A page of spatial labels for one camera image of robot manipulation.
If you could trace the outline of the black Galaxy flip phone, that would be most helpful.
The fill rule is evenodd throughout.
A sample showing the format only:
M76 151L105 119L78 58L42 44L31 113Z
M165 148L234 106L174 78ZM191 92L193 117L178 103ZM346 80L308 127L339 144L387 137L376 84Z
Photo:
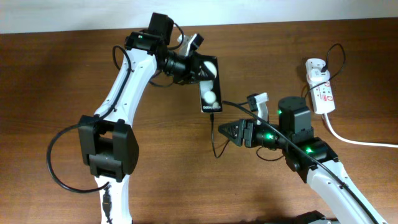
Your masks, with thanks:
M215 56L209 55L201 55L201 60L211 61L217 67L217 77L214 80L199 82L201 112L220 113L223 109L221 104L221 87L220 74L218 71L218 60Z

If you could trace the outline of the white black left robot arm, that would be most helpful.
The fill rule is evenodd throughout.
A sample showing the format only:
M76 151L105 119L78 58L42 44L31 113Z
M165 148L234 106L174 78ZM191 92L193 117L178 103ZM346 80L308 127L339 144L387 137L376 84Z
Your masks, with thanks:
M79 120L83 162L99 187L102 223L132 223L129 178L139 157L133 120L156 71L172 76L178 85L198 84L202 112L222 110L217 58L197 53L203 37L181 35L179 52L167 48L169 39L169 35L132 32L121 48L123 64L108 96L94 116Z

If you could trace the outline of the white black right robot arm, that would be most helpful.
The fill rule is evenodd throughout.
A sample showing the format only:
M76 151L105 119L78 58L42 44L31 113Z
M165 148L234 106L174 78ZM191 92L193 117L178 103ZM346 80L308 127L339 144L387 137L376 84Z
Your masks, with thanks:
M278 124L239 104L223 104L250 118L222 124L218 132L239 147L280 149L290 170L323 199L340 223L386 222L350 179L337 153L314 135L310 110L303 98L279 100Z

